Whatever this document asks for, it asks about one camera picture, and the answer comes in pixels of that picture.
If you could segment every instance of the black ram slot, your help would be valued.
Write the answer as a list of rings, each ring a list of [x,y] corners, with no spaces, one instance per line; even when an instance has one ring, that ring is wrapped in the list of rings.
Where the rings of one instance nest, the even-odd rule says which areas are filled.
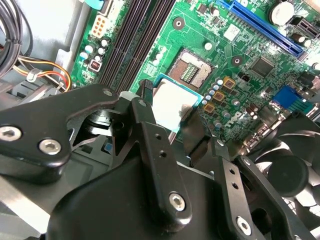
[[[157,2],[151,17],[149,18],[147,27],[143,31],[141,41],[135,48],[133,58],[131,58],[126,67],[126,71],[122,75],[121,83],[116,88],[117,93],[129,90],[175,2],[175,0]]]
[[[121,67],[121,63],[132,44],[132,41],[141,25],[151,0],[133,0],[123,25],[117,35],[112,53],[108,58],[109,61],[103,69],[99,82],[107,86],[111,86],[114,76],[117,75]]]

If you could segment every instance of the pcie slot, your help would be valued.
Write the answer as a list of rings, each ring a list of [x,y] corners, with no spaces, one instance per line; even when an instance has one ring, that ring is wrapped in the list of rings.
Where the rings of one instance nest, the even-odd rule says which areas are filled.
[[[299,45],[296,45],[290,39],[283,36],[275,28],[242,6],[236,0],[234,0],[231,5],[228,5],[226,2],[224,2],[223,5],[226,6],[230,12],[241,18],[247,24],[258,30],[261,34],[296,58],[299,59],[305,53]]]

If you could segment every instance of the black connector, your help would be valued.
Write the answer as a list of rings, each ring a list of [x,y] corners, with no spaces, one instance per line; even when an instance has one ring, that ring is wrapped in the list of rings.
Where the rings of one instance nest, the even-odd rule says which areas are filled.
[[[295,17],[291,21],[291,24],[297,26],[301,31],[303,31],[308,37],[312,39],[320,37],[320,30],[303,17]]]

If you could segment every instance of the blue connector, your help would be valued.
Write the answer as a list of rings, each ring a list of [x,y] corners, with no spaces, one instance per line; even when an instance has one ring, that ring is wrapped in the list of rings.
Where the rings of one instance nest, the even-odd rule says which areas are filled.
[[[295,44],[289,38],[283,36],[269,23],[259,18],[236,0],[234,0],[231,4],[223,2],[223,0],[218,0],[218,3],[296,58],[300,59],[305,54],[305,51],[299,45]]]

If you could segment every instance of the motherboard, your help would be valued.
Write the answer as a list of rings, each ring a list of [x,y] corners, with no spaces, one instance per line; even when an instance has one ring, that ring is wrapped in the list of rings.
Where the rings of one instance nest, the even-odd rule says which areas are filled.
[[[141,80],[165,75],[203,97],[198,107],[213,135],[247,147],[293,111],[317,109],[310,99],[320,88],[320,14],[306,2],[177,0],[164,11],[149,1],[129,42],[122,29],[139,1],[108,2],[111,16],[89,17],[72,71],[78,86],[135,93]],[[98,20],[109,26],[98,26],[101,35]]]

